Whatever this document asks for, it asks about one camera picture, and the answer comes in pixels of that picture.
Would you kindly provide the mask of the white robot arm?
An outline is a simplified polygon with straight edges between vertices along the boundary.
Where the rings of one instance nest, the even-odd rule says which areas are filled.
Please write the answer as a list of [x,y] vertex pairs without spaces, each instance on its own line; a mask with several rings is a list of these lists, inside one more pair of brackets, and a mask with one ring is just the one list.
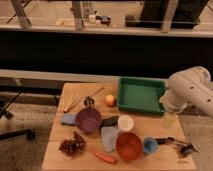
[[167,80],[167,90],[159,102],[165,109],[163,127],[171,128],[177,115],[191,103],[207,116],[213,118],[213,90],[211,74],[201,66],[172,74]]

